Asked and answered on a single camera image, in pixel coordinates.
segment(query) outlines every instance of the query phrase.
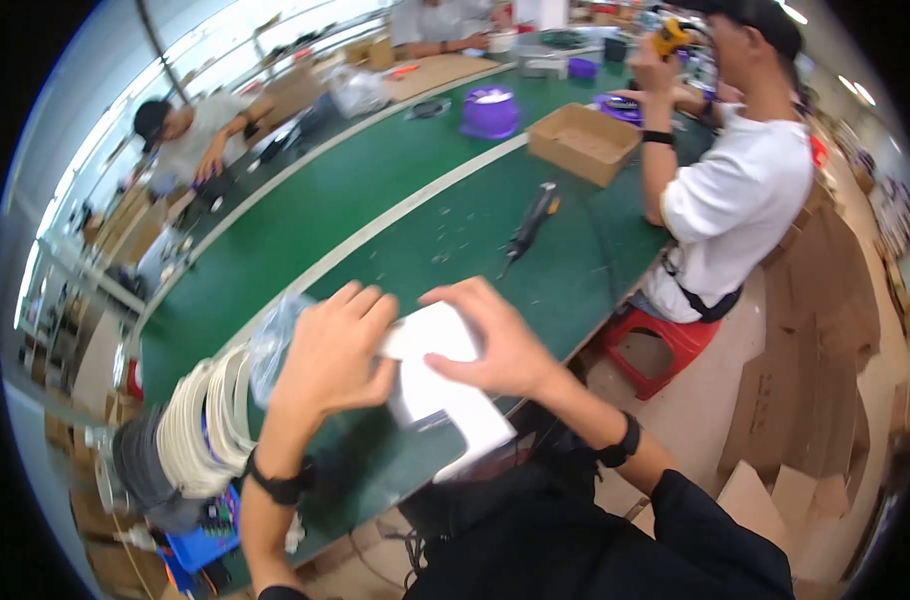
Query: black wristband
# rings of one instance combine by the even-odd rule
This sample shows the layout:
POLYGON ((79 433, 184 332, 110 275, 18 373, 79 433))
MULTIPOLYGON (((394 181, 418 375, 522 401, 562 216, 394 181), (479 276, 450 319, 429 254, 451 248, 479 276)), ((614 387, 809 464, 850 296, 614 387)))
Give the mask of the black wristband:
POLYGON ((625 415, 625 421, 628 422, 625 437, 620 443, 613 443, 595 453, 598 460, 609 469, 620 467, 629 460, 629 457, 634 456, 634 453, 638 451, 638 442, 641 440, 641 426, 638 424, 638 420, 625 411, 622 411, 622 414, 625 415))
POLYGON ((675 145, 675 134, 667 133, 664 131, 649 131, 645 129, 641 132, 641 141, 644 142, 654 142, 656 144, 668 144, 669 146, 675 145))
POLYGON ((269 493, 275 504, 280 506, 294 506, 301 498, 301 493, 315 483, 315 461, 311 456, 306 456, 301 461, 298 474, 291 479, 268 479, 258 471, 255 464, 255 450, 248 455, 245 464, 245 474, 251 475, 263 490, 269 493))

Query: hand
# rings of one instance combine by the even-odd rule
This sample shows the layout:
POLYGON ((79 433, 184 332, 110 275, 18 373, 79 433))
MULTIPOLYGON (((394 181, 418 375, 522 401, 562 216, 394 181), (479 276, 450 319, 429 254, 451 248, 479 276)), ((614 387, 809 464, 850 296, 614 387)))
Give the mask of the hand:
POLYGON ((745 94, 738 90, 736 87, 728 85, 721 79, 718 79, 717 89, 715 90, 715 99, 719 102, 724 102, 727 104, 738 104, 742 102, 742 99, 745 97, 745 94))
POLYGON ((642 90, 648 92, 646 100, 655 98, 669 99, 678 74, 678 56, 670 54, 662 60, 654 50, 653 33, 648 33, 638 41, 638 47, 628 60, 631 73, 642 90))
POLYGON ((203 184, 208 181, 212 175, 221 175, 224 171, 224 147, 228 144, 228 138, 219 131, 215 134, 211 146, 201 157, 201 162, 195 170, 195 184, 203 184))
POLYGON ((464 41, 465 48, 475 48, 476 50, 488 49, 488 36, 485 33, 474 33, 464 41))
POLYGON ((423 305, 447 302, 469 318, 485 337, 485 356, 461 363, 427 354, 425 364, 452 381, 505 396, 542 400, 555 383, 568 375, 528 329, 518 311, 476 276, 443 285, 424 294, 423 305))
POLYGON ((398 300, 371 285, 347 283, 328 300, 298 316, 292 345, 272 393, 271 407, 288 405, 325 417, 351 408, 383 404, 397 364, 372 361, 385 332, 398 317, 398 300))

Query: red plastic stool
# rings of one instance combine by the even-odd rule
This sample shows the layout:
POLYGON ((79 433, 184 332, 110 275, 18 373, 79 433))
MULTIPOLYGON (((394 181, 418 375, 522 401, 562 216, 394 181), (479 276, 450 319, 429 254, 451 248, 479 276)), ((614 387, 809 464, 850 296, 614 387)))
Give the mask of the red plastic stool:
POLYGON ((701 351, 715 337, 715 332, 718 331, 721 324, 720 320, 715 322, 668 322, 654 318, 645 311, 631 306, 624 318, 613 322, 605 329, 602 341, 608 359, 621 369, 637 390, 635 397, 640 401, 646 401, 668 385, 669 381, 701 354, 701 351), (637 368, 629 365, 629 361, 617 349, 618 342, 621 342, 631 330, 639 329, 653 331, 664 340, 668 345, 668 350, 672 352, 672 364, 665 369, 664 373, 653 379, 645 377, 638 372, 637 368))

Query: man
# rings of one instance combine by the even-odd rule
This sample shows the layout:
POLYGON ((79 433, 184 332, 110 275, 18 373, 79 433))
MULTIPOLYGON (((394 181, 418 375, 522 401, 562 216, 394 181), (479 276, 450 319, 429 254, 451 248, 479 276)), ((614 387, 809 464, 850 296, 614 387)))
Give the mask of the man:
POLYGON ((734 306, 811 186, 808 133, 791 102, 801 35, 773 0, 680 4, 707 14, 719 75, 742 100, 707 108, 679 97, 677 58, 663 61, 647 37, 629 60, 644 93, 614 93, 641 103, 645 216, 678 243, 630 303, 666 321, 710 323, 734 306), (680 169, 672 147, 675 105, 694 114, 711 110, 724 127, 699 162, 680 169))
MULTIPOLYGON (((585 389, 487 281, 442 286, 421 302, 456 306, 485 339, 481 360, 458 363, 430 354, 425 362, 446 378, 527 397, 554 413, 591 448, 581 448, 591 466, 597 456, 652 498, 657 540, 593 503, 591 475, 584 486, 565 468, 578 462, 565 459, 574 451, 546 456, 470 484, 483 486, 476 498, 484 498, 485 513, 448 515, 448 537, 428 542, 428 566, 406 598, 793 597, 785 555, 679 474, 675 460, 632 416, 585 389), (495 496, 504 501, 493 504, 495 496)), ((395 365, 387 359, 374 371, 371 365, 397 310, 393 296, 351 282, 298 319, 249 462, 258 473, 249 475, 242 493, 242 549, 261 600, 306 597, 284 552, 294 511, 285 504, 293 504, 297 484, 292 493, 282 480, 296 478, 305 445, 326 416, 385 402, 395 365)))
POLYGON ((486 50, 492 23, 505 29, 511 18, 491 0, 402 0, 391 11, 391 45, 413 59, 486 50))
POLYGON ((225 92, 179 109, 167 100, 149 100, 135 113, 135 132, 145 140, 146 154, 161 144, 155 168, 161 178, 200 184, 242 157, 242 133, 272 109, 269 97, 249 103, 225 92))

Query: workbench surface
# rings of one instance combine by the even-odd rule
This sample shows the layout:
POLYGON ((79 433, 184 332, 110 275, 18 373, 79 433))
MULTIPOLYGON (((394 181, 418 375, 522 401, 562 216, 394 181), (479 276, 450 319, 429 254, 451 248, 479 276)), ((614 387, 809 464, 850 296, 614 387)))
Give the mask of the workbench surface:
MULTIPOLYGON (((601 60, 596 54, 587 57, 601 60)), ((479 162, 472 160, 496 147, 515 149, 404 214, 334 264, 307 293, 323 299, 352 279, 377 283, 398 296, 405 315, 432 287, 483 275, 518 308, 552 354, 568 358, 669 241, 663 228, 643 217, 638 156, 607 189, 600 189, 529 156, 521 140, 459 134, 461 99, 477 86, 509 87, 521 110, 521 133, 558 107, 590 103, 593 95, 621 88, 627 79, 628 69, 615 63, 606 63, 595 80, 521 78, 510 69, 442 92, 453 101, 442 116, 406 120, 403 110, 305 164, 221 234, 151 315, 141 337, 147 402, 167 402, 178 378, 198 360, 215 355, 335 246, 465 163, 468 168, 462 170, 470 172, 479 162), (545 181, 558 183, 561 206, 533 247, 504 279, 496 280, 505 266, 502 246, 545 181)), ((677 132, 678 161, 689 164, 708 148, 712 135, 690 119, 677 119, 686 127, 677 132)), ((499 398, 496 404, 508 413, 519 402, 499 398)), ((249 411, 253 434, 263 416, 257 408, 249 411)), ((389 509, 463 450, 453 426, 399 431, 384 408, 329 417, 309 452, 334 475, 299 507, 307 536, 293 562, 312 558, 389 509)), ((225 562, 235 579, 232 587, 246 585, 241 554, 225 562)))

